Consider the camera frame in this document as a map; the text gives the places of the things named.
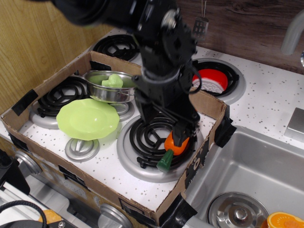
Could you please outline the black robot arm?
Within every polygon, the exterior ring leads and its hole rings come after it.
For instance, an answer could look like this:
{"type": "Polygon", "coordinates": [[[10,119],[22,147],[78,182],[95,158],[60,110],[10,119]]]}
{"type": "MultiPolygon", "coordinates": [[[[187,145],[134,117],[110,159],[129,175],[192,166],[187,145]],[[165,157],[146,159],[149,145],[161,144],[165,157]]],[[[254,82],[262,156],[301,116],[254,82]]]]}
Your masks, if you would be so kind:
{"type": "Polygon", "coordinates": [[[144,122],[158,113],[174,121],[176,146],[196,133],[199,117],[190,103],[196,40],[173,0],[55,0],[73,24],[108,24],[130,33],[141,58],[135,101],[144,122]]]}

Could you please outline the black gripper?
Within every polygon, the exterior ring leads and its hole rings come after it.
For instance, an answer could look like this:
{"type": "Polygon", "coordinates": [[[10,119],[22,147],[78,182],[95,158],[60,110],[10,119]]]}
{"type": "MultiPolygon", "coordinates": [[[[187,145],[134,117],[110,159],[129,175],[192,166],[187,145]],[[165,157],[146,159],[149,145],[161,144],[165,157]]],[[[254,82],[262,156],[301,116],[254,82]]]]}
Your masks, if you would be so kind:
{"type": "Polygon", "coordinates": [[[136,84],[135,101],[145,123],[158,113],[173,120],[172,138],[175,146],[182,146],[188,137],[197,134],[197,111],[190,102],[193,73],[189,69],[174,70],[165,76],[152,75],[142,69],[141,75],[132,77],[136,84]]]}

